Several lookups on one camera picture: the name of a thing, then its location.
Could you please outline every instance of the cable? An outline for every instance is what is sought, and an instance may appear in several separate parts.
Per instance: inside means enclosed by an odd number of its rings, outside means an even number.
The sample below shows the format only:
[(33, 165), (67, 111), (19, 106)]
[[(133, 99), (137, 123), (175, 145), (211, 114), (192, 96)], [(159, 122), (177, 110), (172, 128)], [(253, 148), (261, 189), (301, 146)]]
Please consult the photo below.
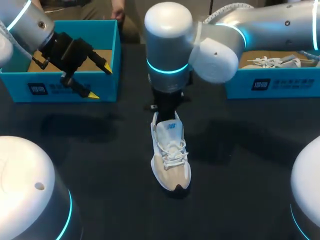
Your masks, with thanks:
[(14, 46), (16, 46), (16, 48), (23, 54), (25, 55), (28, 59), (32, 60), (33, 56), (27, 52), (16, 40), (15, 38), (12, 36), (12, 34), (9, 32), (9, 30), (7, 29), (7, 27), (4, 25), (4, 23), (2, 21), (0, 21), (0, 33), (7, 38)]
[(224, 7), (221, 7), (219, 10), (215, 11), (214, 13), (210, 14), (210, 16), (208, 16), (203, 23), (204, 24), (209, 24), (213, 19), (215, 19), (217, 16), (219, 16), (220, 14), (225, 14), (229, 11), (235, 10), (235, 9), (253, 9), (254, 7), (246, 4), (246, 3), (231, 3), (229, 5), (226, 5)]

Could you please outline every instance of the shoe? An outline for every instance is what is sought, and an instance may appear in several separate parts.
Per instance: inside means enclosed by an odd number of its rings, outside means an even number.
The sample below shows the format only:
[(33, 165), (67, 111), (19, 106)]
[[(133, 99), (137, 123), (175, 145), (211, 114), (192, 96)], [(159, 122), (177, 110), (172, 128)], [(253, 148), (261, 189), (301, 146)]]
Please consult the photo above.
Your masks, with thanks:
[(178, 114), (175, 119), (157, 124), (158, 112), (153, 115), (151, 135), (154, 155), (153, 174), (161, 186), (171, 192), (186, 190), (191, 181), (191, 168), (184, 137), (184, 126)]
[(274, 68), (306, 68), (306, 67), (316, 67), (317, 61), (300, 59), (295, 55), (286, 56), (283, 58), (256, 58), (254, 60), (248, 60), (252, 62), (253, 65), (247, 65), (243, 69), (274, 69)]

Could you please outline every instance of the new balance logo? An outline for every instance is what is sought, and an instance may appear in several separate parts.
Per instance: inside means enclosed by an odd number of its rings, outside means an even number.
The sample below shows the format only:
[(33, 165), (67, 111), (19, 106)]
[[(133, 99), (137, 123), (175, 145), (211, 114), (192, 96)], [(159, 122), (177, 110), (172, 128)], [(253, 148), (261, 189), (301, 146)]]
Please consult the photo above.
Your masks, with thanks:
[(166, 127), (166, 129), (174, 129), (176, 127), (175, 123), (172, 124), (168, 124), (168, 126)]

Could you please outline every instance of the person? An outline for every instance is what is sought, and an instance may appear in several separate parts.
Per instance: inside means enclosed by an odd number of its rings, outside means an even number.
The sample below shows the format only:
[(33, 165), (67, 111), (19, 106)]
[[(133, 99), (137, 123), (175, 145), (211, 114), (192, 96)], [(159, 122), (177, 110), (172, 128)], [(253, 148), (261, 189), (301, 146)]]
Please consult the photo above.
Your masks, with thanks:
[(49, 18), (56, 20), (117, 20), (122, 43), (139, 44), (140, 34), (125, 14), (125, 0), (32, 0)]

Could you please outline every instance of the blue led ring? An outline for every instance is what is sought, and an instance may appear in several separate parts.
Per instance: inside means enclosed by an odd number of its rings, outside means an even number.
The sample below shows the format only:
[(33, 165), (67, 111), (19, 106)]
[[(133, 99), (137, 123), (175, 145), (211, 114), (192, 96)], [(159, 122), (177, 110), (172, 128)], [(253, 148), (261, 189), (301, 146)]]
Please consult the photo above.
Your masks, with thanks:
[(10, 31), (17, 24), (17, 22), (25, 14), (25, 12), (27, 11), (27, 9), (29, 8), (30, 5), (31, 5), (31, 0), (28, 0), (26, 2), (26, 4), (23, 6), (21, 12), (19, 12), (19, 14), (16, 16), (16, 18), (12, 21), (12, 23), (6, 28), (6, 29), (8, 29), (8, 31)]
[(317, 43), (317, 11), (318, 11), (318, 0), (314, 0), (313, 8), (312, 8), (312, 40), (313, 40), (313, 48), (318, 51), (318, 43)]
[(236, 26), (233, 26), (233, 25), (231, 25), (231, 24), (227, 24), (227, 23), (217, 23), (216, 25), (217, 25), (217, 26), (225, 26), (225, 27), (228, 27), (228, 28), (231, 28), (231, 29), (236, 30), (236, 31), (241, 35), (241, 37), (243, 38), (244, 48), (246, 48), (246, 46), (247, 46), (246, 37), (245, 37), (245, 35), (242, 33), (242, 31), (239, 30), (239, 28), (237, 28)]
[(307, 239), (307, 240), (310, 240), (310, 238), (308, 238), (305, 233), (301, 230), (301, 228), (299, 227), (296, 219), (295, 219), (295, 216), (294, 216), (294, 213), (292, 212), (292, 205), (290, 204), (290, 209), (291, 209), (291, 215), (292, 215), (292, 218), (293, 218), (293, 221), (295, 223), (295, 225), (297, 226), (297, 228), (299, 229), (299, 231), (302, 233), (302, 235)]
[(177, 69), (177, 70), (173, 70), (173, 71), (163, 71), (163, 70), (160, 70), (160, 69), (157, 69), (155, 68), (154, 66), (152, 66), (150, 64), (150, 62), (148, 61), (148, 59), (146, 60), (146, 62), (148, 63), (148, 65), (150, 66), (150, 68), (152, 68), (153, 70), (155, 70), (156, 72), (158, 73), (161, 73), (161, 74), (176, 74), (178, 72), (181, 72), (182, 70), (184, 70), (187, 66), (188, 66), (188, 63), (186, 65), (184, 65), (183, 67)]
[(55, 240), (60, 240), (62, 238), (62, 236), (65, 234), (67, 227), (69, 225), (70, 219), (71, 219), (71, 213), (72, 213), (72, 198), (71, 198), (71, 193), (69, 191), (69, 197), (70, 197), (70, 210), (69, 210), (69, 216), (68, 219), (66, 220), (66, 223), (64, 225), (64, 228), (62, 229), (61, 233), (59, 234), (59, 236), (55, 239)]

